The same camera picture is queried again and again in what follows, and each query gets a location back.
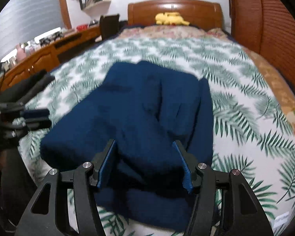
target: wooden desk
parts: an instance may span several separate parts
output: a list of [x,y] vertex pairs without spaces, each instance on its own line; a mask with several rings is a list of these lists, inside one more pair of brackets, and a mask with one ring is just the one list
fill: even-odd
[[60,65],[58,56],[77,45],[100,36],[99,26],[93,26],[85,31],[76,32],[42,47],[40,50],[25,58],[14,68],[10,69],[4,78],[1,91],[11,87],[30,75],[45,69],[47,72]]

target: navy blue towel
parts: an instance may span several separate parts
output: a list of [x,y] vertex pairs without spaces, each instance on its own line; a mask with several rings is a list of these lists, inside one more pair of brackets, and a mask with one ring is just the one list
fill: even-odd
[[43,138],[42,158],[75,169],[117,141],[120,160],[97,204],[125,217],[183,231],[194,196],[182,186],[180,140],[199,162],[212,163],[213,112],[206,79],[146,61],[115,63],[103,84]]

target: wooden headboard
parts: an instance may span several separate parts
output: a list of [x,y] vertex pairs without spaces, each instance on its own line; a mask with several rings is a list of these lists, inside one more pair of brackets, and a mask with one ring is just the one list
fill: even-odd
[[295,20],[280,0],[231,0],[231,27],[295,86]]
[[176,11],[184,20],[204,30],[221,28],[223,14],[218,3],[200,0],[149,0],[128,5],[128,24],[149,26],[161,12]]

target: cabinet door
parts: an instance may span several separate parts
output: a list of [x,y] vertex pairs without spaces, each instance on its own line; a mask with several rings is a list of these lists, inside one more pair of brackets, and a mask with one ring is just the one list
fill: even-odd
[[30,76],[30,70],[29,68],[23,68],[22,70],[19,70],[18,72],[16,72],[15,74],[13,74],[13,76],[11,77],[11,80],[8,81],[7,87],[11,87],[14,84],[27,79]]
[[39,56],[36,56],[35,59],[32,60],[29,66],[31,74],[37,73],[42,69],[48,72],[59,65],[59,60],[52,52],[52,48],[54,47],[52,46],[50,49],[40,52]]

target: bed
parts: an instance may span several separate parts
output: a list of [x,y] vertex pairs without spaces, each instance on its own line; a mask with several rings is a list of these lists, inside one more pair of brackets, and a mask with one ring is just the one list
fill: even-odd
[[[159,12],[178,11],[194,27],[151,26]],[[295,97],[279,73],[260,55],[230,41],[217,3],[198,0],[150,0],[128,6],[129,25],[117,38],[88,50],[51,74],[56,77],[28,104],[48,107],[55,125],[105,78],[118,61],[147,60],[162,67],[205,77],[214,113],[212,167],[242,171],[262,204],[275,235],[295,216]],[[38,185],[51,169],[40,157],[48,130],[31,132],[19,153]],[[73,192],[68,191],[70,224],[77,229]],[[216,203],[220,206],[221,194]],[[124,218],[98,207],[107,235],[182,235]],[[284,223],[276,218],[284,215]]]

